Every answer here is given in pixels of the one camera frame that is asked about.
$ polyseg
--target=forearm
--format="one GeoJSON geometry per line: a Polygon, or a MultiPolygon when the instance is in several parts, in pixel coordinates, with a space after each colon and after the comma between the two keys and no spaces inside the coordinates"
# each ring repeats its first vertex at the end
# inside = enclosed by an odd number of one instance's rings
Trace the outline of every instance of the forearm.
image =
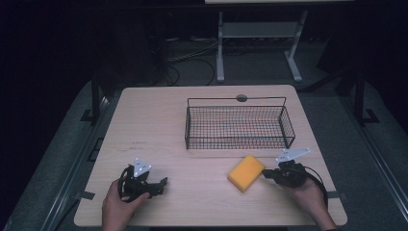
{"type": "Polygon", "coordinates": [[[319,230],[337,229],[336,223],[327,211],[313,211],[309,213],[319,230]]]}

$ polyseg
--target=human hand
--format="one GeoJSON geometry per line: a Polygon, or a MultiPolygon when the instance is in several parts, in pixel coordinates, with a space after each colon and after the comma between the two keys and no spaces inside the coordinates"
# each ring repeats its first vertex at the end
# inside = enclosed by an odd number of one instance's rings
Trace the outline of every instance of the human hand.
{"type": "Polygon", "coordinates": [[[113,181],[102,205],[102,230],[124,230],[132,218],[133,213],[149,196],[149,193],[146,192],[134,201],[126,203],[120,199],[118,180],[113,181]]]}
{"type": "Polygon", "coordinates": [[[301,209],[312,217],[320,230],[337,229],[335,222],[327,212],[323,194],[313,180],[307,178],[306,182],[297,188],[281,187],[293,197],[301,209]]]}

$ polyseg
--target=gray carpet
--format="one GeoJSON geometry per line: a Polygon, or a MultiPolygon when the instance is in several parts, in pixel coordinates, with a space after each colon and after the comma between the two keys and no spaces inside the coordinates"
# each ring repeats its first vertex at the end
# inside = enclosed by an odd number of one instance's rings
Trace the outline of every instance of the gray carpet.
{"type": "MultiPolygon", "coordinates": [[[[171,55],[177,57],[188,54],[202,43],[174,41],[170,45],[171,55]]],[[[324,49],[321,43],[301,43],[295,59],[303,82],[295,83],[284,60],[285,43],[266,43],[254,46],[247,54],[229,55],[225,59],[225,82],[223,85],[273,85],[290,84],[297,89],[307,87],[320,80],[326,73],[316,68],[320,54],[324,49]]],[[[179,80],[174,86],[203,86],[213,78],[215,54],[197,57],[199,60],[170,64],[166,80],[157,86],[179,80]]],[[[343,195],[343,204],[348,216],[345,231],[352,230],[408,230],[408,223],[399,211],[386,181],[380,174],[362,133],[368,133],[377,148],[395,174],[401,187],[408,190],[408,163],[406,155],[408,138],[392,115],[384,107],[376,90],[367,85],[366,107],[374,110],[380,123],[368,124],[363,130],[352,116],[352,94],[341,98],[334,93],[337,80],[311,93],[300,93],[299,97],[312,129],[319,143],[324,160],[327,163],[338,191],[343,195]]],[[[218,85],[213,80],[210,85],[218,85]]],[[[50,143],[25,193],[21,196],[12,214],[11,230],[53,230],[48,229],[50,211],[53,204],[62,207],[54,218],[55,227],[67,214],[59,230],[100,230],[100,228],[82,228],[73,223],[76,206],[69,213],[68,208],[75,203],[75,195],[82,192],[88,182],[93,162],[87,161],[94,144],[105,136],[115,105],[120,96],[105,101],[102,116],[94,126],[90,122],[80,121],[85,110],[90,109],[90,84],[78,93],[67,112],[60,129],[50,143]]],[[[129,227],[129,230],[140,230],[129,227]]],[[[290,230],[317,230],[315,226],[291,227],[290,230]]]]}

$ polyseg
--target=black wire basket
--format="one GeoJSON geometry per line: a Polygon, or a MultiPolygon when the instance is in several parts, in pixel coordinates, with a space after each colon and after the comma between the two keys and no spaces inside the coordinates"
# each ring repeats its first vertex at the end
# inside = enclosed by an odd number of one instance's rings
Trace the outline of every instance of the black wire basket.
{"type": "Polygon", "coordinates": [[[244,95],[237,98],[189,98],[186,148],[290,148],[295,135],[285,102],[286,97],[247,98],[244,95]],[[276,106],[266,103],[269,100],[283,103],[276,106]]]}

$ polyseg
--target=yellow sponge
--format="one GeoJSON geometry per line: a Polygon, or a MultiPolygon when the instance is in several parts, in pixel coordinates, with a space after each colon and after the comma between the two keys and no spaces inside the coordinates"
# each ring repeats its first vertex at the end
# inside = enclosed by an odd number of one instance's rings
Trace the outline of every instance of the yellow sponge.
{"type": "Polygon", "coordinates": [[[240,189],[241,192],[245,192],[264,168],[265,165],[259,162],[255,157],[247,155],[228,173],[228,180],[240,189]]]}

